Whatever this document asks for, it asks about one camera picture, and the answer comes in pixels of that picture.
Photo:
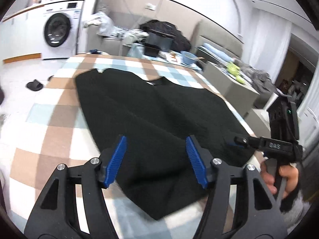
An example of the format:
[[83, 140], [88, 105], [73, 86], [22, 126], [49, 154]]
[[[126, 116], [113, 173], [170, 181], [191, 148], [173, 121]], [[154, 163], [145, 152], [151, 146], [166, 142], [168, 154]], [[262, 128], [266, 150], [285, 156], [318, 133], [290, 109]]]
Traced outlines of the right hand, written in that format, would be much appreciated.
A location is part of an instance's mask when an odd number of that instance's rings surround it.
[[[266, 183], [267, 187], [273, 195], [277, 193], [275, 187], [275, 177], [268, 173], [266, 161], [261, 163], [260, 175]], [[299, 171], [292, 165], [283, 165], [279, 167], [279, 175], [286, 178], [286, 187], [283, 192], [283, 200], [292, 199], [294, 200], [298, 196], [298, 182], [299, 182]]]

